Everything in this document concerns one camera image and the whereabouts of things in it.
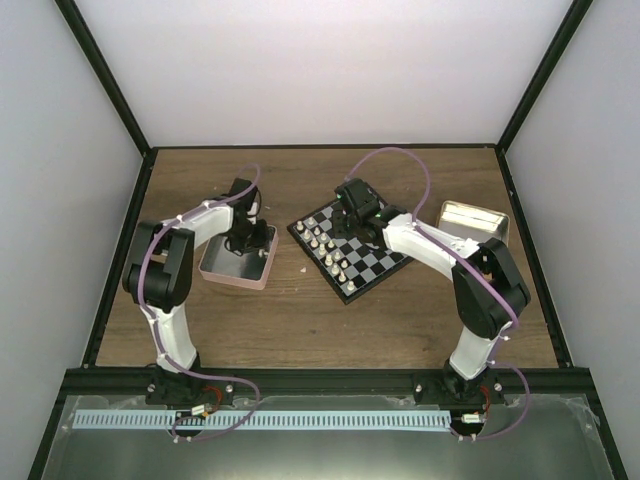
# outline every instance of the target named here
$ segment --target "wooden table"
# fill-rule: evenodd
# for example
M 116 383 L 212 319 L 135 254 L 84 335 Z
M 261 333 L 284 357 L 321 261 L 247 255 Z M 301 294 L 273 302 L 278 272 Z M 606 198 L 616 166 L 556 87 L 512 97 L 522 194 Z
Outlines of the wooden table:
M 434 224 L 445 200 L 508 213 L 508 194 L 492 149 L 422 149 L 432 176 L 420 218 Z M 345 306 L 286 230 L 294 219 L 333 198 L 333 189 L 367 153 L 358 149 L 162 150 L 141 219 L 161 220 L 228 190 L 248 162 L 262 166 L 262 216 L 280 241 L 263 291 L 204 281 L 195 255 L 187 300 L 191 338 L 205 366 L 439 368 L 454 350 L 462 324 L 453 288 L 442 275 L 412 262 Z M 253 172 L 246 173 L 252 178 Z M 358 176 L 386 200 L 412 209 L 424 190 L 410 158 L 385 153 Z M 509 248 L 532 290 L 521 328 L 498 360 L 522 367 L 557 366 L 515 222 Z M 145 365 L 155 360 L 147 322 L 118 291 L 98 365 Z

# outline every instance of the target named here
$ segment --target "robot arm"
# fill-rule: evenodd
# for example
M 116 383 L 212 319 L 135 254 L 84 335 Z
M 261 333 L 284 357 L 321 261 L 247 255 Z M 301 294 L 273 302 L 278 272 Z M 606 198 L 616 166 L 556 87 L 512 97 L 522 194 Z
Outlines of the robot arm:
M 242 192 L 251 182 L 236 179 L 228 197 Z M 255 201 L 257 189 L 230 204 L 209 208 L 205 200 L 202 210 L 187 219 L 178 216 L 179 223 L 158 244 L 155 257 L 149 262 L 144 280 L 144 298 L 150 312 L 143 310 L 153 331 L 158 322 L 160 340 L 167 354 L 185 369 L 191 368 L 197 352 L 191 338 L 185 314 L 185 300 L 191 289 L 194 250 L 217 235 L 227 237 L 227 248 L 244 253 L 267 243 L 267 224 L 256 220 L 259 205 Z M 133 301 L 137 298 L 140 269 L 155 234 L 169 221 L 141 222 L 134 233 L 131 251 L 125 265 L 123 287 Z M 158 349 L 157 364 L 170 372 L 177 372 Z
M 458 314 L 464 328 L 444 367 L 445 385 L 457 398 L 472 392 L 482 380 L 487 361 L 511 318 L 489 292 L 442 248 L 422 236 L 411 214 L 383 207 L 360 179 L 336 189 L 343 211 L 332 216 L 334 232 L 356 235 L 363 243 L 403 253 L 434 268 L 453 282 Z M 462 239 L 418 221 L 419 226 L 476 267 L 520 315 L 531 300 L 529 290 L 507 247 L 497 239 L 478 243 Z

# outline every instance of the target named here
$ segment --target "purple cable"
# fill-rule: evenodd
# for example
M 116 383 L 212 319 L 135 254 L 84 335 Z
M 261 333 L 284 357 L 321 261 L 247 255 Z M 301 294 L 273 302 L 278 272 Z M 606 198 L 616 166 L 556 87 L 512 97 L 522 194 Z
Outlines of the purple cable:
M 422 195 L 422 198 L 418 202 L 418 205 L 416 205 L 416 208 L 413 209 L 413 212 L 411 214 L 411 221 L 413 222 L 413 227 L 415 228 L 415 230 L 420 235 L 422 235 L 424 238 L 429 240 L 431 243 L 433 243 L 434 245 L 436 245 L 437 247 L 441 248 L 442 250 L 447 252 L 449 255 L 451 255 L 458 263 L 460 263 L 460 265 L 462 265 L 465 268 L 465 270 L 467 270 L 471 275 L 473 275 L 473 277 L 480 283 L 480 285 L 482 285 L 491 294 L 491 296 L 493 298 L 495 298 L 495 300 L 500 304 L 500 306 L 505 309 L 505 311 L 509 315 L 509 318 L 511 319 L 511 327 L 510 327 L 509 330 L 518 328 L 520 326 L 520 322 L 518 321 L 518 316 L 513 311 L 511 306 L 506 302 L 506 300 L 504 298 L 502 298 L 502 296 L 496 291 L 496 289 L 493 288 L 491 286 L 491 284 L 485 280 L 485 278 L 482 276 L 482 274 L 480 272 L 478 272 L 475 268 L 473 268 L 473 266 L 471 266 L 471 264 L 469 262 L 467 262 L 467 260 L 462 258 L 458 254 L 458 252 L 456 252 L 455 250 L 449 248 L 447 245 L 442 243 L 440 240 L 438 240 L 437 238 L 433 237 L 429 233 L 425 232 L 422 228 L 420 228 L 420 225 L 418 225 L 418 212 L 420 212 L 420 209 L 422 209 L 422 206 L 427 201 L 427 198 L 429 197 L 429 192 L 431 191 L 431 176 L 429 175 L 429 170 L 427 169 L 427 166 L 425 165 L 425 163 L 422 161 L 422 159 L 420 157 L 418 157 L 415 153 L 411 152 L 410 150 L 405 150 L 403 148 L 398 148 L 398 147 L 384 147 L 384 148 L 381 148 L 379 150 L 374 150 L 373 152 L 368 153 L 358 163 L 356 163 L 356 165 L 351 169 L 351 171 L 345 177 L 345 180 L 350 180 L 351 177 L 353 176 L 353 174 L 355 173 L 355 171 L 358 168 L 360 168 L 360 166 L 364 162 L 369 160 L 374 155 L 377 155 L 378 153 L 383 153 L 383 152 L 399 152 L 399 153 L 403 153 L 403 154 L 408 155 L 409 157 L 413 158 L 416 162 L 418 162 L 420 167 L 422 167 L 422 171 L 424 172 L 424 176 L 425 176 L 425 179 L 427 181 L 427 185 L 426 185 L 425 190 L 424 190 L 424 195 Z
M 429 175 L 429 170 L 427 169 L 427 166 L 425 165 L 425 163 L 422 161 L 422 159 L 420 157 L 418 157 L 412 151 L 405 150 L 404 148 L 383 147 L 383 148 L 380 148 L 378 150 L 374 150 L 372 152 L 369 152 L 367 155 L 365 155 L 364 158 L 362 160 L 360 160 L 358 163 L 356 163 L 356 165 L 351 169 L 351 171 L 345 177 L 345 180 L 350 180 L 353 177 L 353 174 L 356 172 L 356 170 L 358 170 L 358 168 L 360 168 L 360 166 L 364 162 L 369 160 L 374 155 L 377 155 L 379 153 L 384 153 L 384 152 L 398 152 L 398 153 L 402 153 L 404 155 L 408 155 L 409 157 L 413 158 L 416 162 L 418 162 L 420 167 L 422 167 L 422 171 L 424 172 L 424 176 L 425 176 L 425 180 L 426 180 L 427 184 L 426 184 L 425 189 L 424 189 L 424 195 L 422 195 L 422 198 L 418 202 L 418 205 L 416 205 L 416 208 L 414 208 L 413 212 L 411 213 L 411 221 L 413 223 L 413 228 L 420 235 L 422 235 L 424 238 L 429 240 L 431 243 L 433 243 L 434 245 L 436 245 L 437 247 L 441 248 L 446 253 L 451 255 L 451 257 L 453 257 L 458 263 L 460 263 L 460 265 L 462 265 L 465 268 L 465 270 L 467 270 L 471 275 L 473 275 L 473 277 L 480 283 L 480 285 L 482 285 L 491 294 L 491 296 L 493 298 L 495 298 L 495 300 L 500 304 L 500 306 L 502 308 L 504 308 L 504 310 L 509 315 L 509 318 L 511 319 L 511 327 L 509 327 L 508 329 L 506 329 L 502 333 L 506 333 L 507 331 L 517 329 L 520 326 L 520 322 L 518 320 L 518 316 L 516 315 L 516 312 L 513 311 L 513 308 L 511 308 L 511 306 L 507 303 L 507 301 L 504 298 L 502 298 L 502 295 L 500 295 L 496 291 L 496 289 L 493 288 L 493 286 L 491 286 L 491 284 L 489 282 L 487 282 L 487 280 L 485 280 L 485 278 L 482 276 L 482 274 L 480 272 L 478 272 L 475 268 L 473 268 L 473 266 L 469 262 L 467 262 L 466 259 L 462 258 L 458 254 L 458 252 L 456 252 L 455 250 L 449 248 L 447 245 L 442 243 L 440 240 L 438 240 L 437 238 L 433 237 L 432 235 L 430 235 L 429 233 L 424 231 L 420 227 L 420 225 L 418 224 L 418 213 L 420 212 L 420 209 L 422 208 L 422 206 L 427 201 L 427 198 L 429 197 L 429 192 L 431 191 L 431 176 Z M 501 341 L 502 341 L 502 336 L 500 336 L 498 338 L 498 341 L 495 343 L 495 345 L 493 346 L 493 349 L 491 350 L 491 353 L 489 354 L 489 359 L 490 359 L 489 365 L 491 367 L 493 367 L 495 365 L 498 365 L 492 359 L 493 359 L 493 355 L 495 354 L 495 352 L 497 350 L 497 347 L 498 347 L 498 345 L 500 344 Z M 531 395 L 530 395 L 530 392 L 529 392 L 529 384 L 527 383 L 527 379 L 524 377 L 522 372 L 520 370 L 518 370 L 515 366 L 509 365 L 509 364 L 506 364 L 506 363 L 505 364 L 500 364 L 500 365 L 508 367 L 508 368 L 511 368 L 514 372 L 516 372 L 516 374 L 522 380 L 522 383 L 524 385 L 524 390 L 526 392 L 526 394 L 525 394 L 525 407 L 524 407 L 524 410 L 522 412 L 522 415 L 520 416 L 520 418 L 513 425 L 509 426 L 508 428 L 505 428 L 501 432 L 498 432 L 498 433 L 495 433 L 495 434 L 491 434 L 491 435 L 487 435 L 486 437 L 482 437 L 485 440 L 489 439 L 489 438 L 495 438 L 496 436 L 502 435 L 502 433 L 510 432 L 515 427 L 517 427 L 522 422 L 522 420 L 524 420 L 524 417 L 527 415 L 527 412 L 529 411 L 529 403 L 530 403 Z
M 175 360 L 173 360 L 168 354 L 167 351 L 164 348 L 164 344 L 162 343 L 162 338 L 160 337 L 160 326 L 158 325 L 158 321 L 157 321 L 157 316 L 154 313 L 153 310 L 151 310 L 149 308 L 149 306 L 147 305 L 147 303 L 144 300 L 144 282 L 147 276 L 147 269 L 149 268 L 149 262 L 151 261 L 151 256 L 153 255 L 153 251 L 155 250 L 155 248 L 158 246 L 158 243 L 160 243 L 160 240 L 162 239 L 162 237 L 164 237 L 167 232 L 169 230 L 171 230 L 173 227 L 175 227 L 176 225 L 178 225 L 181 221 L 186 221 L 189 220 L 190 218 L 199 215 L 209 209 L 218 207 L 220 205 L 225 205 L 229 202 L 232 202 L 234 200 L 237 200 L 238 198 L 242 198 L 244 197 L 247 193 L 249 193 L 253 188 L 256 187 L 256 185 L 258 184 L 258 182 L 260 181 L 260 175 L 261 175 L 261 170 L 260 170 L 260 165 L 258 165 L 257 163 L 249 163 L 247 165 L 245 165 L 240 172 L 238 172 L 238 175 L 240 175 L 243 171 L 245 171 L 247 168 L 255 168 L 256 169 L 256 177 L 253 180 L 253 182 L 251 182 L 251 185 L 249 185 L 247 188 L 245 188 L 242 192 L 238 193 L 237 195 L 233 195 L 229 198 L 224 198 L 222 200 L 216 200 L 216 201 L 210 201 L 208 203 L 208 205 L 205 204 L 201 204 L 198 205 L 196 208 L 194 208 L 193 210 L 188 211 L 187 213 L 183 214 L 183 215 L 178 215 L 178 217 L 174 218 L 173 220 L 167 222 L 166 225 L 164 225 L 162 227 L 162 229 L 160 229 L 160 231 L 153 237 L 153 240 L 151 241 L 151 243 L 149 244 L 149 248 L 147 249 L 147 253 L 145 254 L 143 260 L 142 260 L 142 265 L 140 266 L 140 277 L 139 277 L 139 281 L 138 281 L 138 289 L 137 289 L 137 294 L 138 294 L 138 302 L 140 303 L 140 309 L 144 310 L 145 312 L 147 312 L 149 314 L 149 316 L 151 317 L 151 319 L 156 320 L 153 323 L 153 340 L 156 343 L 156 345 L 158 346 L 158 351 L 160 352 L 160 355 L 164 355 L 164 359 L 167 361 L 167 363 L 169 365 L 171 365 L 173 368 L 175 368 L 176 370 L 184 373 L 185 375 L 189 375 L 191 377 L 195 377 L 195 378 L 199 378 L 202 380 L 209 380 L 209 381 L 214 381 L 214 382 L 235 382 L 235 383 L 242 383 L 244 385 L 248 385 L 250 386 L 253 391 L 256 394 L 256 402 L 255 405 L 253 406 L 253 408 L 251 410 L 249 410 L 249 412 L 242 417 L 240 420 L 238 420 L 235 424 L 233 424 L 232 426 L 230 426 L 229 428 L 225 429 L 225 430 L 221 430 L 220 432 L 217 432 L 214 435 L 208 435 L 206 437 L 196 437 L 194 439 L 192 439 L 193 441 L 202 441 L 202 440 L 208 440 L 210 438 L 215 438 L 215 437 L 219 437 L 221 435 L 224 435 L 226 433 L 232 432 L 233 430 L 237 429 L 238 427 L 240 427 L 241 425 L 243 425 L 245 422 L 247 422 L 247 420 L 249 420 L 254 413 L 256 413 L 256 410 L 258 408 L 258 404 L 260 403 L 260 390 L 258 389 L 258 386 L 253 383 L 251 380 L 246 380 L 244 378 L 237 378 L 237 377 L 221 377 L 221 376 L 217 376 L 217 375 L 204 375 L 202 373 L 197 373 L 197 372 L 192 372 L 190 370 L 187 370 L 186 368 L 184 368 L 182 365 L 179 365 Z M 178 426 L 179 422 L 176 422 L 171 431 L 174 435 L 174 439 L 178 439 L 179 437 L 177 436 L 177 434 L 175 433 L 175 429 Z

